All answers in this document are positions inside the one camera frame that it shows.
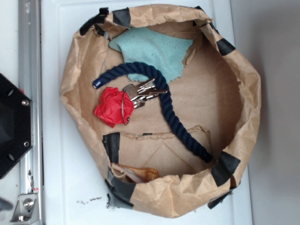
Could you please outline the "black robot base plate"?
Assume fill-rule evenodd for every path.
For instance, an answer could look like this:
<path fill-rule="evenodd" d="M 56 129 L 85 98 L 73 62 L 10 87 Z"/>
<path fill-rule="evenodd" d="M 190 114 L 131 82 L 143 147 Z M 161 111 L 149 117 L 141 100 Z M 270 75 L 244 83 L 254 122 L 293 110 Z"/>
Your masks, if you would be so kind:
<path fill-rule="evenodd" d="M 32 147 L 31 103 L 20 89 L 0 75 L 0 178 Z"/>

